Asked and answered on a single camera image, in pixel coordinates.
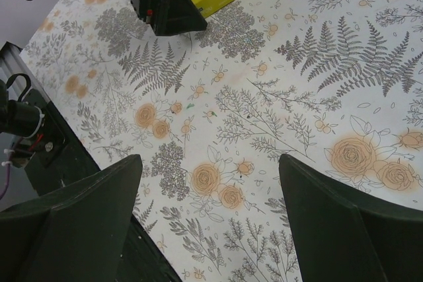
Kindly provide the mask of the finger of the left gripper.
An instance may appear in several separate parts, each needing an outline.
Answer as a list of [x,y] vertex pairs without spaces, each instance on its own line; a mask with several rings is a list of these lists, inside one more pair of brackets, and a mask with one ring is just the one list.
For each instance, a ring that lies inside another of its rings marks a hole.
[[150,0],[150,10],[150,25],[156,36],[176,36],[207,27],[192,0]]

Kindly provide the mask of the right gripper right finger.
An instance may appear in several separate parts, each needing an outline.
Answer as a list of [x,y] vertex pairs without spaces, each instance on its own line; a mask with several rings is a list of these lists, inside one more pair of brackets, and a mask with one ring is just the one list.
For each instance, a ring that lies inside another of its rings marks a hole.
[[421,281],[422,212],[279,159],[303,281]]

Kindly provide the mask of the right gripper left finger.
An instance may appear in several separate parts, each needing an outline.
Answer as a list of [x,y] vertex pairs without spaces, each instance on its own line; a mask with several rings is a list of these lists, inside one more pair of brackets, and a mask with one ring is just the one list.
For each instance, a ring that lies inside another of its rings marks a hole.
[[2,211],[1,280],[115,280],[141,172],[130,155]]

